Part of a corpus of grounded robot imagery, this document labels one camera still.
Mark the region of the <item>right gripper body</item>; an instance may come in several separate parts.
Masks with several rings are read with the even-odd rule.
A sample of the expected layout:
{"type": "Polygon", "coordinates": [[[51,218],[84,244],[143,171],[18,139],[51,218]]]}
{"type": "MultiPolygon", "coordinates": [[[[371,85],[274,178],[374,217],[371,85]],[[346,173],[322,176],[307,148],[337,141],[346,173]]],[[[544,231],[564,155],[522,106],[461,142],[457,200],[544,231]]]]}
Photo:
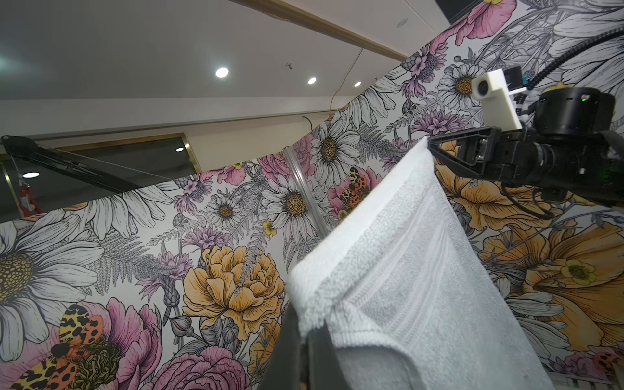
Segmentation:
{"type": "Polygon", "coordinates": [[[610,128],[614,108],[613,95],[593,88],[541,94],[532,127],[500,135],[484,179],[622,202],[623,138],[610,128]]]}

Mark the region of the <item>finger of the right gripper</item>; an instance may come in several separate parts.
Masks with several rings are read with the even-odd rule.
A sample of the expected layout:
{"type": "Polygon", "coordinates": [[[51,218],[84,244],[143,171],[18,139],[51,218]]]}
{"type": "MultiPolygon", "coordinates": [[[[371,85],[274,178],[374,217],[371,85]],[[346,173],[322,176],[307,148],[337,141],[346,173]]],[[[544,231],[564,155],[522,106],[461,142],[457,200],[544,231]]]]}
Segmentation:
{"type": "Polygon", "coordinates": [[[484,179],[502,130],[483,127],[431,137],[427,149],[456,176],[484,179]]]}

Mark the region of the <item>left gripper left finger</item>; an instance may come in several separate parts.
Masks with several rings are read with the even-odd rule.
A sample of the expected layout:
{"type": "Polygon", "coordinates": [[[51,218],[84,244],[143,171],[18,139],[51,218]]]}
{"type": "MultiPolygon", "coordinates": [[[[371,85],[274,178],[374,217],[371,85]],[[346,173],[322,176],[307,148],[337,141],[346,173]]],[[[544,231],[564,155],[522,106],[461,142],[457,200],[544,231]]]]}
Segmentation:
{"type": "Polygon", "coordinates": [[[284,314],[276,347],[269,359],[265,375],[259,385],[264,390],[296,390],[300,388],[302,339],[299,334],[297,312],[289,303],[284,314]]]}

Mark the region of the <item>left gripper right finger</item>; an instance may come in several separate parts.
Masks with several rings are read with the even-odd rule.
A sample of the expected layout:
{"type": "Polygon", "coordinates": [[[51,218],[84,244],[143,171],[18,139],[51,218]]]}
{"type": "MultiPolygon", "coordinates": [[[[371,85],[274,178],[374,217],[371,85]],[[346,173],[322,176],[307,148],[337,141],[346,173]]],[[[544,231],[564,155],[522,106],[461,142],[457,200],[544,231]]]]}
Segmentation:
{"type": "Polygon", "coordinates": [[[309,389],[350,389],[326,324],[308,334],[308,367],[309,389]]]}

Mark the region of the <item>plain grey towel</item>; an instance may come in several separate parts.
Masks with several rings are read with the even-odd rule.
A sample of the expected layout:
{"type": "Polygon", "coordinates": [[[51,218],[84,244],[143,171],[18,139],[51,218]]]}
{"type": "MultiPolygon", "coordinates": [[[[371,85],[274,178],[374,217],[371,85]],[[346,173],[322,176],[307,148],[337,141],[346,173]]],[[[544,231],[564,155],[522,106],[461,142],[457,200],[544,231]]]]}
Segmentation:
{"type": "Polygon", "coordinates": [[[326,328],[349,389],[550,389],[420,141],[289,274],[302,336],[326,328]]]}

